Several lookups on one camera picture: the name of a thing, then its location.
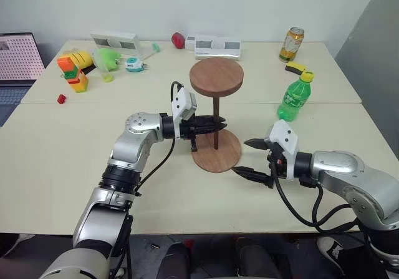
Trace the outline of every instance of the gray wall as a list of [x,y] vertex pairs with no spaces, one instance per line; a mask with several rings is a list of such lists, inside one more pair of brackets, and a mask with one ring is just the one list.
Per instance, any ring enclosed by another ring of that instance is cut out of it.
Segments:
[[335,60],[399,157],[399,0],[371,0]]

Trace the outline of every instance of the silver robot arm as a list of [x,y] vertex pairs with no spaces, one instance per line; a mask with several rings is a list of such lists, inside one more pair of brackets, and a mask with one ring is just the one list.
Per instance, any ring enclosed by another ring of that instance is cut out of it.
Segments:
[[[298,136],[283,120],[272,126],[265,139],[245,144],[270,150],[267,159],[276,167],[278,177],[299,179],[306,187],[320,184],[345,199],[382,265],[393,272],[399,270],[399,181],[349,152],[299,152]],[[233,170],[246,179],[273,186],[274,179],[264,173],[247,167]]]
[[171,104],[172,116],[137,113],[126,120],[101,182],[94,188],[75,228],[73,249],[60,255],[40,278],[114,277],[117,270],[110,273],[110,257],[123,255],[133,222],[128,211],[138,195],[140,174],[151,146],[164,139],[191,139],[195,151],[197,134],[226,127],[221,117],[215,121],[210,115],[195,116],[195,96],[182,86]]

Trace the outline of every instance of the wooden stand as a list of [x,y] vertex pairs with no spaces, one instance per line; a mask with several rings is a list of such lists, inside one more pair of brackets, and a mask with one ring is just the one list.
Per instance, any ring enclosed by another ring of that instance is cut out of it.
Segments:
[[[193,89],[213,98],[216,121],[219,119],[220,97],[236,92],[243,84],[243,78],[244,71],[238,63],[219,57],[199,61],[190,70]],[[198,135],[196,141],[198,151],[191,154],[196,164],[209,172],[225,172],[234,167],[241,156],[239,140],[228,130]]]

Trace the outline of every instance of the green soda bottle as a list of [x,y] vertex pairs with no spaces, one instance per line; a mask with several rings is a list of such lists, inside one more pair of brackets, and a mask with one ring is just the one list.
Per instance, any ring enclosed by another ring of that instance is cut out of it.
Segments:
[[277,110],[280,119],[293,121],[306,100],[310,96],[310,83],[313,81],[314,74],[310,71],[303,72],[298,81],[291,84]]

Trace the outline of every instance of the yellow bottle cap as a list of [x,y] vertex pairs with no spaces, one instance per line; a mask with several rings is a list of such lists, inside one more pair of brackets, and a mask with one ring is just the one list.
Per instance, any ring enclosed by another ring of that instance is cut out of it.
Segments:
[[300,77],[299,77],[302,81],[304,82],[312,82],[313,78],[314,78],[314,74],[311,71],[305,71],[303,72]]

